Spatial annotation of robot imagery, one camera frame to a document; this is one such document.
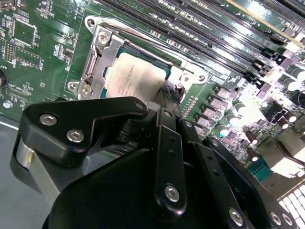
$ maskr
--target gray surface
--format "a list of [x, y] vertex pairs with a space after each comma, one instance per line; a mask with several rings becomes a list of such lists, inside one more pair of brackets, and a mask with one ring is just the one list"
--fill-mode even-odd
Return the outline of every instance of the gray surface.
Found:
[[2, 125], [9, 122], [0, 116], [0, 227], [3, 229], [41, 229], [50, 212], [44, 197], [15, 178], [10, 157], [16, 129]]

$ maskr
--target screw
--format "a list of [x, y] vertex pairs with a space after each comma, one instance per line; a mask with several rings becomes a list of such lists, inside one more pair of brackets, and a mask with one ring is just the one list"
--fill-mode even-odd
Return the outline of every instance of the screw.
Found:
[[200, 75], [199, 76], [199, 82], [203, 82], [205, 80], [205, 76], [204, 75]]
[[79, 143], [84, 140], [84, 134], [79, 130], [69, 130], [67, 138], [72, 142]]
[[90, 91], [91, 91], [91, 87], [90, 87], [89, 85], [84, 85], [84, 86], [82, 87], [82, 92], [83, 92], [84, 94], [88, 94]]
[[13, 104], [12, 104], [11, 101], [6, 100], [6, 101], [3, 102], [3, 106], [4, 106], [5, 108], [7, 108], [7, 109], [10, 109], [10, 108], [13, 107]]
[[281, 225], [282, 225], [281, 219], [280, 219], [274, 212], [270, 212], [270, 216], [271, 216], [271, 219], [272, 219], [278, 226], [281, 226]]
[[94, 25], [95, 25], [94, 20], [89, 19], [89, 20], [87, 21], [87, 25], [88, 25], [90, 28], [94, 27]]
[[229, 208], [229, 214], [231, 219], [234, 221], [234, 223], [237, 224], [237, 226], [241, 227], [244, 224], [242, 216], [234, 208]]
[[293, 222], [291, 221], [291, 219], [290, 219], [285, 213], [282, 213], [282, 216], [283, 216], [285, 222], [286, 222], [289, 226], [292, 226], [292, 225], [293, 225]]
[[39, 120], [44, 125], [55, 125], [57, 123], [57, 118], [51, 114], [42, 114]]
[[135, 103], [135, 105], [136, 105], [138, 108], [140, 108], [140, 109], [143, 109], [143, 108], [144, 108], [144, 106], [143, 106], [142, 104], [140, 104], [140, 103]]
[[172, 114], [171, 114], [170, 112], [168, 112], [168, 111], [164, 111], [164, 114], [165, 114], [167, 117], [171, 117], [171, 116], [172, 116]]
[[178, 190], [172, 185], [165, 187], [165, 195], [171, 202], [178, 202], [180, 199]]
[[98, 34], [97, 40], [101, 45], [106, 45], [109, 42], [109, 36], [105, 32]]
[[214, 146], [218, 146], [218, 142], [215, 139], [212, 139], [211, 142]]
[[192, 124], [191, 124], [189, 121], [185, 121], [185, 124], [186, 124], [188, 127], [192, 127]]
[[69, 84], [69, 88], [71, 90], [75, 90], [76, 89], [76, 85], [74, 83]]

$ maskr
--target metal bracket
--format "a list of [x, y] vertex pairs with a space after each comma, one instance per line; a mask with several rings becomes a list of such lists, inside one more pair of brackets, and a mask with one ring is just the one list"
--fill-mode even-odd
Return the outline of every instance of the metal bracket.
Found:
[[[171, 74], [168, 77], [168, 84], [172, 90], [184, 88], [185, 93], [193, 84], [203, 84], [208, 80], [208, 72], [199, 63], [183, 56], [167, 47], [160, 41], [146, 35], [143, 32], [120, 22], [117, 19], [87, 16], [84, 20], [87, 29], [93, 34], [91, 48], [87, 57], [86, 65], [79, 82], [68, 82], [68, 89], [77, 95], [78, 99], [99, 99], [106, 84], [104, 73], [107, 68], [112, 67], [119, 49], [124, 45], [129, 46], [146, 53], [147, 55], [161, 61], [171, 68]], [[134, 36], [136, 39], [142, 39], [151, 44], [154, 48], [173, 56], [181, 61], [180, 66], [164, 60], [163, 58], [143, 49], [142, 47], [121, 37], [119, 33]]]

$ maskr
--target dimm slot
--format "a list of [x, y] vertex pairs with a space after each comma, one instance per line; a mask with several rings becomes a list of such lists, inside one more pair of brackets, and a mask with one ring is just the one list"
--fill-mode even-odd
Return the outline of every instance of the dimm slot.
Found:
[[[177, 3], [176, 1], [174, 0], [166, 0], [167, 2], [173, 4], [173, 5], [176, 5], [177, 7], [181, 6], [181, 4]], [[239, 17], [237, 17], [236, 15], [232, 14], [230, 11], [227, 11], [225, 10], [224, 8], [222, 8], [221, 6], [213, 3], [213, 2], [210, 2], [210, 1], [206, 1], [206, 0], [203, 0], [203, 2], [207, 5], [209, 5], [211, 8], [213, 8], [215, 11], [231, 18], [232, 20], [234, 20], [235, 22], [243, 25], [244, 27], [246, 27], [247, 29], [249, 29], [251, 32], [261, 36], [262, 38], [264, 38], [265, 40], [267, 41], [271, 41], [270, 37], [268, 37], [266, 34], [264, 34], [262, 31], [260, 31], [258, 28], [252, 26], [251, 24], [249, 24], [248, 22], [240, 19]]]
[[277, 0], [259, 0], [261, 3], [263, 3], [265, 6], [271, 8], [275, 12], [282, 15], [284, 18], [287, 18], [294, 24], [304, 28], [305, 27], [305, 19], [298, 15], [296, 12], [292, 11], [285, 5], [281, 4]]
[[143, 25], [145, 25], [147, 28], [150, 28], [151, 30], [154, 30], [158, 33], [160, 33], [163, 36], [167, 36], [169, 39], [173, 40], [174, 42], [176, 42], [177, 44], [180, 44], [184, 47], [186, 47], [187, 49], [189, 49], [190, 51], [192, 51], [193, 53], [196, 53], [197, 55], [201, 55], [202, 57], [206, 58], [206, 59], [211, 59], [213, 61], [215, 61], [216, 63], [222, 65], [224, 68], [227, 68], [229, 71], [234, 72], [236, 75], [243, 77], [244, 75], [244, 71], [241, 70], [241, 66], [231, 62], [231, 61], [226, 61], [221, 55], [209, 50], [208, 48], [205, 48], [201, 45], [196, 44], [196, 48], [188, 45], [187, 43], [191, 43], [193, 44], [193, 41], [182, 37], [179, 34], [176, 34], [176, 38], [170, 37], [169, 33], [168, 33], [168, 27], [163, 26], [161, 23], [157, 23], [158, 26], [161, 26], [161, 29], [158, 29], [158, 26], [152, 26], [152, 22], [154, 24], [155, 21], [152, 21], [150, 17], [147, 17], [145, 15], [141, 15], [140, 12], [134, 10], [133, 8], [127, 6], [126, 4], [123, 4], [121, 2], [118, 1], [113, 1], [113, 0], [97, 0], [98, 2], [104, 4], [105, 6], [107, 6], [108, 8], [118, 11], [119, 13], [121, 13], [122, 15], [125, 15], [129, 18], [131, 18], [132, 20], [141, 23]]
[[302, 3], [295, 0], [279, 0], [279, 2], [305, 17], [305, 6]]
[[204, 19], [204, 15], [205, 15], [206, 17], [208, 17], [208, 18], [205, 18], [205, 20], [212, 19], [215, 22], [214, 24], [217, 25], [217, 26], [213, 26], [213, 27], [217, 28], [218, 30], [220, 30], [221, 32], [225, 33], [228, 36], [235, 37], [240, 43], [242, 43], [243, 45], [245, 45], [248, 48], [252, 49], [254, 52], [260, 52], [259, 48], [263, 47], [263, 45], [260, 42], [257, 42], [255, 39], [240, 33], [232, 25], [226, 23], [225, 21], [220, 20], [219, 18], [215, 17], [211, 13], [208, 13], [208, 12], [204, 11], [199, 6], [196, 6], [194, 3], [191, 3], [189, 6], [193, 7], [194, 10], [197, 10], [199, 13], [201, 13], [202, 16], [197, 14], [197, 13], [194, 13], [193, 10], [186, 10], [189, 14], [195, 15], [196, 17], [198, 17], [201, 20]]
[[[143, 6], [143, 4], [141, 4], [138, 0], [136, 0], [136, 3], [137, 4], [139, 3], [139, 5]], [[164, 17], [163, 14], [159, 13], [158, 11], [155, 11], [155, 10], [151, 9], [149, 6], [146, 6], [146, 7], [149, 8], [150, 11], [153, 12], [154, 14], [156, 14], [158, 17]], [[178, 23], [178, 21], [173, 21], [173, 20], [169, 20], [169, 21], [171, 23], [173, 23], [174, 25], [177, 25], [180, 28], [182, 28], [183, 30], [187, 31], [188, 33], [194, 34], [196, 37], [199, 37], [202, 40], [207, 40], [206, 42], [208, 44], [211, 44], [211, 45], [223, 50], [224, 52], [230, 53], [235, 59], [237, 59], [240, 63], [242, 63], [244, 65], [251, 65], [252, 62], [255, 60], [255, 58], [252, 55], [250, 55], [250, 54], [248, 54], [248, 53], [246, 53], [246, 52], [244, 52], [240, 49], [237, 49], [237, 48], [233, 47], [227, 41], [222, 40], [218, 36], [214, 35], [213, 33], [209, 32], [208, 30], [205, 30], [204, 28], [198, 26], [197, 24], [187, 20], [184, 17], [182, 17], [180, 22], [184, 22], [185, 26], [183, 26], [181, 23]], [[192, 27], [193, 29], [195, 29], [199, 33], [196, 33], [195, 31], [189, 29], [189, 27]]]
[[[175, 18], [184, 19], [183, 16], [173, 12], [172, 10], [169, 10], [167, 7], [157, 3], [154, 0], [139, 0], [139, 1], [145, 2], [146, 5], [150, 5], [159, 10], [162, 10], [164, 13], [167, 13]], [[172, 4], [172, 5], [175, 7], [179, 7], [178, 3]], [[257, 42], [255, 39], [253, 39], [251, 37], [247, 37], [246, 35], [240, 33], [236, 28], [229, 25], [228, 23], [225, 23], [224, 21], [219, 20], [212, 14], [209, 14], [209, 13], [203, 11], [202, 9], [200, 9], [200, 7], [196, 7], [196, 5], [194, 3], [190, 3], [190, 6], [192, 6], [194, 9], [196, 9], [199, 13], [206, 14], [206, 16], [208, 18], [205, 18], [204, 16], [201, 16], [201, 15], [195, 13], [193, 10], [185, 9], [184, 11], [187, 12], [189, 15], [192, 15], [192, 16], [200, 19], [205, 24], [207, 24], [213, 28], [216, 28], [217, 30], [221, 31], [222, 33], [226, 34], [227, 36], [236, 38], [240, 43], [242, 43], [244, 46], [248, 47], [249, 49], [252, 49], [254, 52], [260, 52], [259, 48], [264, 47], [264, 46], [262, 46], [262, 44], [260, 42]]]

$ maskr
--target integrated circuit chip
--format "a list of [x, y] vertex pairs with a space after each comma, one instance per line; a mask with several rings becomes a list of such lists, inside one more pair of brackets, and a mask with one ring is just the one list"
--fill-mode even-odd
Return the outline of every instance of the integrated circuit chip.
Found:
[[231, 96], [231, 92], [221, 87], [216, 93], [216, 95], [222, 97], [223, 99], [228, 99]]
[[229, 139], [234, 139], [234, 138], [236, 138], [236, 136], [237, 136], [236, 133], [230, 132], [229, 135], [227, 136], [227, 138], [229, 138]]
[[153, 101], [165, 78], [165, 70], [126, 52], [120, 54], [106, 73], [107, 97], [134, 96]]
[[216, 111], [207, 107], [203, 110], [202, 114], [209, 118], [214, 118], [216, 116]]

